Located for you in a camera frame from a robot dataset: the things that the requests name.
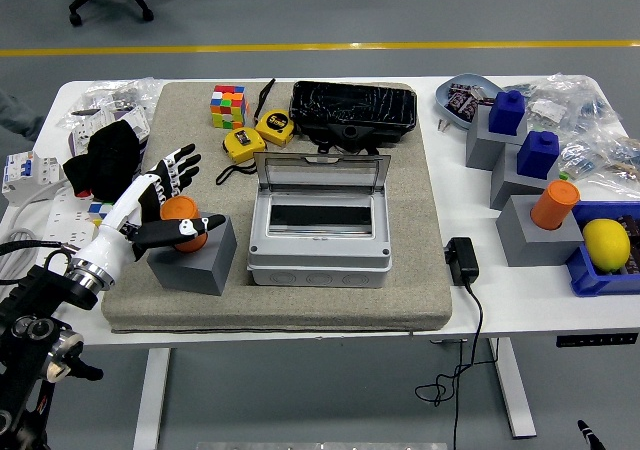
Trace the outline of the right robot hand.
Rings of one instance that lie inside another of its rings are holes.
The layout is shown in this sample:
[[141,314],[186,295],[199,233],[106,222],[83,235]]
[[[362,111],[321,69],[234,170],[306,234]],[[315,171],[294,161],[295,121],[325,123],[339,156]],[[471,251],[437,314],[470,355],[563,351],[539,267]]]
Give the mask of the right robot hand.
[[584,420],[578,420],[577,426],[581,431],[590,450],[605,450],[604,444],[595,435],[591,427]]

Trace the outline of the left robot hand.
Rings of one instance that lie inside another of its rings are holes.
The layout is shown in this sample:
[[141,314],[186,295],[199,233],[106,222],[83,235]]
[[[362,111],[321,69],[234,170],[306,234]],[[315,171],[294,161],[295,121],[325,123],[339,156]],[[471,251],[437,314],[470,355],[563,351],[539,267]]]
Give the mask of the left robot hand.
[[95,273],[110,285],[146,250],[187,243],[222,225],[222,215],[160,217],[161,206],[192,183],[200,159],[189,144],[138,176],[107,214],[95,239],[72,258],[66,274]]

